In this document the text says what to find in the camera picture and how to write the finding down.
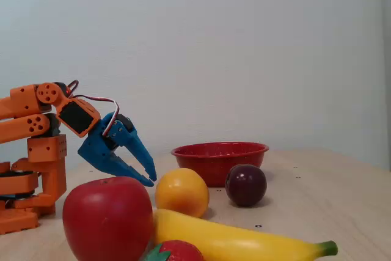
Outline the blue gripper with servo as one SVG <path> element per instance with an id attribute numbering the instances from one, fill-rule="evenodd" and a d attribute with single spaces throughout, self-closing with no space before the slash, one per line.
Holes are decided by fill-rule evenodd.
<path id="1" fill-rule="evenodd" d="M 144 186 L 152 187 L 157 180 L 153 158 L 139 138 L 129 117 L 117 114 L 107 135 L 103 126 L 95 127 L 89 134 L 78 154 L 95 169 L 116 177 L 131 177 Z M 143 166 L 147 177 L 138 173 L 115 154 L 118 147 L 126 147 Z"/>

